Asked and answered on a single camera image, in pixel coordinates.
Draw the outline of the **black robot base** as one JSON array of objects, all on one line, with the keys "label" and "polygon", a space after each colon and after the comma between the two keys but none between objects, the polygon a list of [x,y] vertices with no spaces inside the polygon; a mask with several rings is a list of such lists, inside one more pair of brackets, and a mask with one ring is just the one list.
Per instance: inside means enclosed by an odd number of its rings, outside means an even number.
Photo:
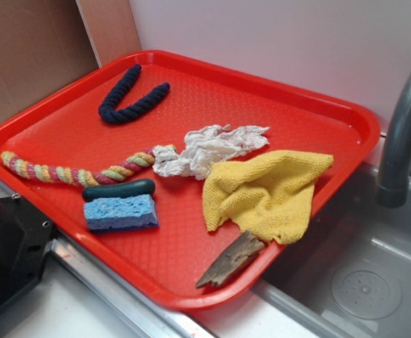
[{"label": "black robot base", "polygon": [[54,231],[26,198],[0,198],[0,312],[41,282]]}]

